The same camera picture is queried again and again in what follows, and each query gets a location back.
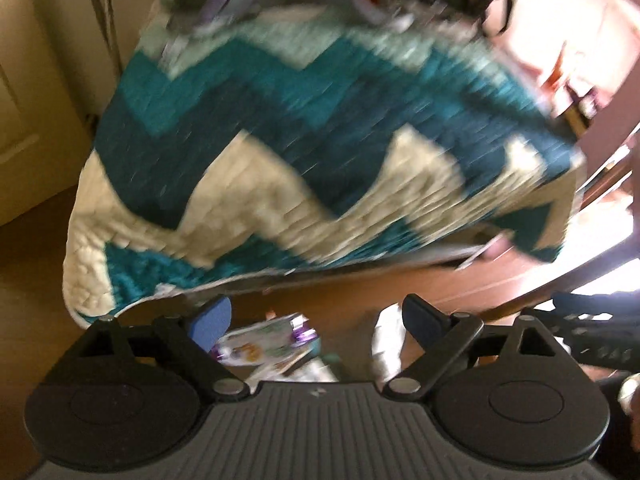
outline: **brown floor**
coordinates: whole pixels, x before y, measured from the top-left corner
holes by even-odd
[[[37,463],[22,424],[25,398],[81,333],[65,311],[60,291],[73,200],[72,191],[64,192],[0,227],[0,479],[21,478]],[[321,334],[323,349],[359,354],[353,361],[366,366],[376,314],[409,292],[445,311],[479,310],[520,293],[525,273],[535,266],[510,251],[494,262],[477,262],[460,271],[390,271],[246,294],[234,299],[234,311],[243,320],[263,318],[268,310],[302,311]],[[415,348],[408,355],[415,358]]]

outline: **cream fabric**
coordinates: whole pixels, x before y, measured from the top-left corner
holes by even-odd
[[[505,204],[498,209],[496,216],[507,214],[524,208],[535,208],[551,204],[551,210],[546,220],[546,227],[536,249],[558,247],[566,237],[567,219],[580,211],[582,193],[577,192],[586,181],[586,159],[581,152],[575,152],[571,159],[571,169],[555,180],[540,186],[519,200]]]
[[[511,210],[519,197],[536,189],[544,171],[540,155],[517,135],[505,148],[502,174],[468,198],[455,159],[404,126],[396,131],[374,185],[335,218],[292,168],[242,131],[196,186],[176,231],[129,212],[93,152],[69,223],[65,301],[87,316],[114,308],[104,256],[107,242],[157,251],[205,268],[251,234],[319,264],[351,253],[399,219],[406,219],[425,243],[431,242],[496,208]]]

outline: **quilted blanket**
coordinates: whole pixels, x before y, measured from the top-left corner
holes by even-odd
[[[81,175],[63,283],[79,322],[162,285],[344,266],[478,222],[558,253],[582,155],[483,41],[320,10],[170,56],[169,34],[143,35]]]

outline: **wooden door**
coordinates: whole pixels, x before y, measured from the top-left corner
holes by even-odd
[[[32,0],[0,0],[0,225],[78,180],[91,140]]]

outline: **silver rivet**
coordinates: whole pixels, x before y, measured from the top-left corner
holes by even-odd
[[[213,390],[220,395],[238,395],[244,390],[244,383],[240,379],[220,379],[213,384]]]
[[[411,377],[398,377],[389,383],[391,391],[400,395],[411,395],[420,390],[420,383]]]

